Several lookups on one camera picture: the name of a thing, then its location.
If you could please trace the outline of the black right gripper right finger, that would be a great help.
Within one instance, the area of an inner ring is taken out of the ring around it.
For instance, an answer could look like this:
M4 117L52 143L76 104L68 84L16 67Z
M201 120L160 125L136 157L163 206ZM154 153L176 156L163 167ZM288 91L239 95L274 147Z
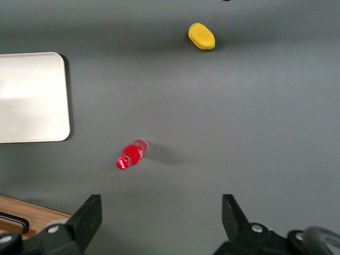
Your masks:
M228 240L215 254L290 254L287 239L249 222L231 194L222 197L222 223Z

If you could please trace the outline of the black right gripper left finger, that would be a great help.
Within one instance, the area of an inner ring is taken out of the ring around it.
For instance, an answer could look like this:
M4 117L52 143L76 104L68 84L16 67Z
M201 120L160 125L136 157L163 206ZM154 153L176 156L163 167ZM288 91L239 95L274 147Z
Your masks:
M38 234L41 254L84 254L102 223L101 196L91 195L65 222Z

